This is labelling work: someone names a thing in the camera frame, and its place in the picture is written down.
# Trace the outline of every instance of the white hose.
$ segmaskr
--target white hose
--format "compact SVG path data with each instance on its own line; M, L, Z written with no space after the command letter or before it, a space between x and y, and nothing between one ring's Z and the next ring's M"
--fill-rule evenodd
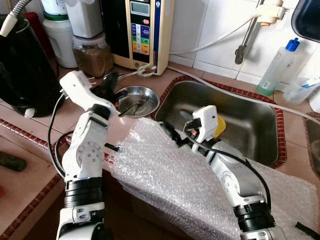
M200 82L200 83L212 88L212 89L220 91L220 92L222 92L224 94L228 94L228 95L230 95L232 97L235 97L235 98L238 98L238 99L242 99L242 100L246 100L246 101L253 102L253 103L257 103L257 104L267 105L267 106L270 106L270 107L273 107L273 108L277 108L277 109L281 109L281 110L284 110L284 111L287 111L287 112L302 116L302 117L304 117L306 119L309 119L312 122L320 125L320 121L316 120L314 117L309 116L309 115L307 115L307 114L305 114L303 112L299 112L299 111L293 110L293 109L285 107L285 106L280 106L280 105L277 105L277 104L273 104L273 103L269 103L269 102L265 102L265 101L260 101L260 100L254 99L254 98L249 98L249 97L246 97L246 96L238 95L238 94L223 90L223 89L221 89L219 87L216 87L214 85L211 85L210 83L206 82L205 80L203 80L203 79L201 79L201 78L199 78L199 77L197 77L195 75L192 75L192 74L190 74L188 72L181 71L181 70L179 70L177 68L174 68L174 67L171 67L171 66L168 66L167 68L170 69L170 70L176 71L178 73L187 75L187 76L197 80L198 82Z
M219 42L220 40L228 37L229 35L233 34L235 31L237 31L238 29L242 28L246 23L248 23L249 21L251 21L251 19L253 18L253 15L250 16L248 19L246 19L244 22L242 22L240 25L238 25L237 27L231 29L230 31L227 31L225 34L221 35L220 37L218 37L216 40L213 40L211 42L208 42L207 44L203 45L203 46L198 46L196 48L193 49L189 49L189 50L181 50L181 51L172 51L170 52L170 54L187 54L187 53L192 53L192 52L196 52L202 49L205 49L207 47L210 47L214 44L216 44L217 42Z

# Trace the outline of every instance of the countertop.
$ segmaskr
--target countertop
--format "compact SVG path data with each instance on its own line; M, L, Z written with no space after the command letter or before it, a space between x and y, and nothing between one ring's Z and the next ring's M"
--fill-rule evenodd
M254 93L256 92L257 86L250 83L215 75L212 73L204 72L195 68L190 68L172 62L170 62L169 65L181 69L183 71L189 72L204 80L209 80L212 82L232 86ZM66 73L70 72L71 70L72 69L59 67L59 78L63 77ZM129 69L122 68L119 66L116 66L113 69L113 71L117 71L120 73L130 72ZM165 70L165 72L161 76L152 76L150 78L130 76L121 80L118 83L116 91L127 86L141 85L152 89L160 97L167 88L167 86L171 83L171 81L180 76L182 76L182 74L169 69ZM299 106L287 105L282 100L282 92L276 91L272 96L270 96L270 98L281 106L290 107L304 113L312 112L312 109L307 101L305 101L303 104ZM84 113L83 109L72 103L70 99L66 100L57 112L55 122L53 124L52 142L54 143L61 134L73 130L82 113ZM283 114L287 160L282 166L277 168L277 170L287 175L296 176L314 184L317 187L317 195L320 200L320 179L311 168L308 154L307 136L305 132L303 118L301 116L286 111L284 111ZM7 103L3 101L1 102L0 100L0 119L3 119L15 125L40 139L46 140L51 116L27 119L13 111ZM110 144L116 144L118 141L124 140L135 121L136 119L129 117L113 117L112 119L110 119L110 128L106 141ZM48 163L50 162L48 156L45 156L46 153L39 153L37 155L42 157L44 161ZM105 161L105 169L108 169L108 164L110 163ZM43 172L37 171L35 174L43 175Z

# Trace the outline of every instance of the display screen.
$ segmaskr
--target display screen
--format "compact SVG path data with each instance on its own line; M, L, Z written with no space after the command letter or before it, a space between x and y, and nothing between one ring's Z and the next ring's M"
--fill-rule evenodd
M147 4L140 4L136 2L131 3L131 10L133 12L148 14L149 13L149 6Z

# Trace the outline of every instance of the stainless steel sink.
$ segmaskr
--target stainless steel sink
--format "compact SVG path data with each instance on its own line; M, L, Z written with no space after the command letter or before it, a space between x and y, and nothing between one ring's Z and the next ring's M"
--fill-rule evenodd
M155 120L182 131L185 122L192 119L192 112L207 105L215 105L226 122L222 140L264 165L270 166L278 159L277 120L271 107L229 96L201 83L175 84Z
M306 129L308 131L309 148L311 151L312 161L316 172L320 175L320 126L311 120L306 120Z

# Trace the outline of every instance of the bubble wrap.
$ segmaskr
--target bubble wrap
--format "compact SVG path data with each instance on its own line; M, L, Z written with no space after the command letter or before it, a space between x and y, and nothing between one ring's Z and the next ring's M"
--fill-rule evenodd
M162 219L196 240L239 240L240 229L221 184L202 155L177 148L159 124L140 118L120 142L111 174L123 188L158 209ZM299 221L318 230L319 204L314 185L257 162L271 192L271 214L288 240L311 240L296 229Z

